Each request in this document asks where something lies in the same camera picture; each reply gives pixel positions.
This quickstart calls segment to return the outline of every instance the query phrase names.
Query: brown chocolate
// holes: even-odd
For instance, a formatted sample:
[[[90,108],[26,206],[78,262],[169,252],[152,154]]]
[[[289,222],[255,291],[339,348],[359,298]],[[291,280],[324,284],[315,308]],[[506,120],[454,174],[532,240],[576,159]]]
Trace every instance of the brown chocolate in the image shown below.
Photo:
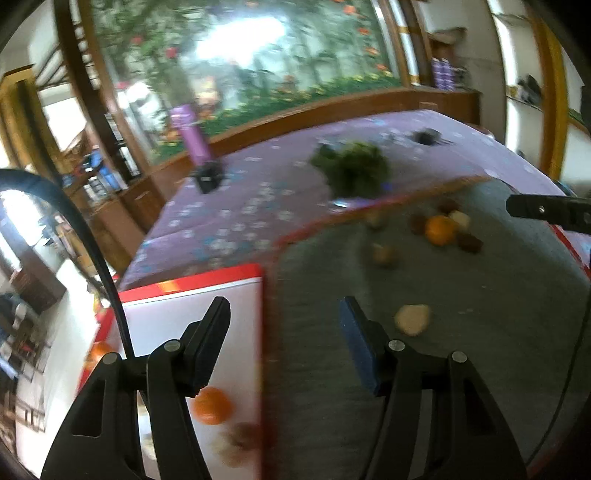
[[[365,224],[371,230],[380,230],[386,225],[386,215],[379,209],[370,210],[365,214]]]
[[[427,224],[427,217],[422,213],[413,214],[408,220],[410,231],[415,235],[422,235],[425,233],[425,225]]]
[[[373,244],[374,262],[380,267],[393,267],[397,261],[398,256],[393,247],[383,246],[380,244]]]
[[[441,200],[441,202],[439,202],[439,205],[437,205],[437,210],[439,210],[443,215],[449,215],[454,210],[459,209],[460,204],[451,198],[444,198],[443,200]]]
[[[459,232],[457,234],[457,246],[464,252],[477,254],[482,250],[483,242],[469,233]]]

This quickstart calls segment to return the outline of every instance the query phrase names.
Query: wall mural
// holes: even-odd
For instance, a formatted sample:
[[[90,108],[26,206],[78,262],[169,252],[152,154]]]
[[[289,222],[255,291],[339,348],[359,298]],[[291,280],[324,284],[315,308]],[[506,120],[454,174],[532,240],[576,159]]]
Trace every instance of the wall mural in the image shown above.
[[[219,134],[331,96],[400,86],[369,0],[93,0],[109,74],[150,163],[184,150],[170,112]]]

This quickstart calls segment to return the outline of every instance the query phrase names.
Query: orange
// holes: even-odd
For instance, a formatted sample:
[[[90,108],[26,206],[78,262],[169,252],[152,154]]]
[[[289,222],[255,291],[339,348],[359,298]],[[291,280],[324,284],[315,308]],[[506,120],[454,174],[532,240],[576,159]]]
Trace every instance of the orange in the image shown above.
[[[100,362],[107,353],[115,352],[115,349],[111,347],[107,342],[96,342],[90,349],[90,360],[94,363]]]
[[[436,215],[427,220],[425,236],[439,247],[452,243],[456,237],[456,222],[445,215]]]
[[[191,401],[193,417],[204,425],[218,425],[234,413],[234,405],[228,396],[216,387],[204,387]]]

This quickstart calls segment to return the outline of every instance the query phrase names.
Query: black cable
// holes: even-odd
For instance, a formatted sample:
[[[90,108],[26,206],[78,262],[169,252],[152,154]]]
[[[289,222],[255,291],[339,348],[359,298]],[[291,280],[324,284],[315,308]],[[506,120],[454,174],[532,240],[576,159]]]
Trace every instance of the black cable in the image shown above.
[[[589,268],[591,268],[591,259],[589,260]],[[583,343],[583,337],[585,330],[587,329],[587,324],[589,323],[589,314],[591,313],[591,288],[589,289],[589,294],[587,295],[587,305],[585,307],[585,313],[583,314],[583,321],[581,322],[581,327],[579,329],[579,336],[577,337],[577,341],[574,344],[573,353],[570,357],[570,364],[569,369],[566,372],[566,379],[564,380],[564,386],[562,388],[562,392],[560,393],[560,398],[558,399],[558,403],[556,404],[556,409],[554,410],[554,414],[550,419],[550,423],[548,424],[548,428],[542,435],[541,440],[538,442],[538,445],[534,448],[534,451],[531,452],[530,457],[526,461],[526,465],[529,466],[530,463],[535,459],[535,457],[540,452],[540,449],[544,446],[545,441],[548,439],[552,428],[554,428],[554,424],[560,415],[560,410],[562,409],[562,404],[564,403],[564,398],[566,397],[566,393],[569,390],[570,380],[573,376],[574,370],[574,363],[577,359],[577,354],[579,353],[579,349],[581,344]]]
[[[117,327],[119,327],[119,333],[121,334],[121,344],[123,345],[125,356],[127,358],[135,357],[134,349],[131,345],[129,327],[125,318],[123,305],[119,299],[119,293],[117,292],[99,245],[96,243],[95,237],[92,235],[90,228],[86,224],[82,214],[78,211],[78,208],[54,183],[24,170],[0,168],[0,192],[3,190],[19,190],[37,196],[54,206],[70,222],[70,225],[86,248],[88,256],[95,264],[96,271],[109,297],[111,307],[115,313]]]

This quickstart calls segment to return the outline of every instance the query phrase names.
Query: white wall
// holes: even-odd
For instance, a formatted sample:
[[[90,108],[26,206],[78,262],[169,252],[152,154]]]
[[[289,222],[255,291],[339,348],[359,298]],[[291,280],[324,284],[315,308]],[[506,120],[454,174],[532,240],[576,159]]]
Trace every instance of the white wall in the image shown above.
[[[527,17],[525,5],[521,0],[489,0],[489,4],[494,12],[501,11],[508,15]]]
[[[511,124],[507,147],[515,152],[521,150],[528,162],[540,168],[544,114],[530,105],[508,99],[507,117]]]
[[[534,31],[527,25],[510,26],[513,46],[515,49],[515,62],[517,64],[517,78],[525,78],[531,75],[540,86],[544,86],[542,67],[538,46],[535,43]]]
[[[466,27],[466,38],[456,47],[470,71],[472,87],[480,92],[480,121],[505,142],[505,78],[497,34],[486,0],[430,0],[418,2],[429,32]]]
[[[86,126],[86,118],[76,98],[47,105],[43,108],[43,112],[57,146],[62,151]]]
[[[0,77],[6,72],[30,65],[29,54],[26,46],[8,45],[0,53]]]
[[[566,72],[566,88],[569,94],[569,108],[580,112],[581,111],[581,87],[584,85],[579,72],[570,60],[569,56],[562,49],[562,59],[564,62],[564,70]]]
[[[10,282],[9,279],[6,278],[4,272],[0,270],[0,293],[5,293],[6,291],[10,290]]]
[[[42,62],[57,44],[56,22],[53,17],[53,0],[46,0],[37,10],[35,28],[30,31],[27,44],[31,63]]]
[[[4,145],[2,145],[2,139],[0,138],[0,168],[9,167],[8,154]]]
[[[560,180],[584,196],[591,191],[591,138],[569,125]]]

